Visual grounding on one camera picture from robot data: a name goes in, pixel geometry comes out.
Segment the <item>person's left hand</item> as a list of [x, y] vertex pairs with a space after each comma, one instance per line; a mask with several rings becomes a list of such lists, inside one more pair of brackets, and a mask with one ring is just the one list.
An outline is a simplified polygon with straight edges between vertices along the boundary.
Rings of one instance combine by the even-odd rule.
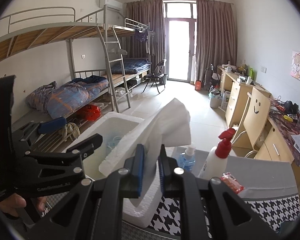
[[[38, 197], [36, 199], [36, 208], [39, 212], [43, 212], [45, 209], [47, 198], [46, 197]], [[17, 213], [17, 209], [25, 208], [26, 200], [20, 195], [14, 193], [2, 202], [0, 202], [0, 210], [3, 213], [7, 213], [12, 215], [13, 217], [19, 217]]]

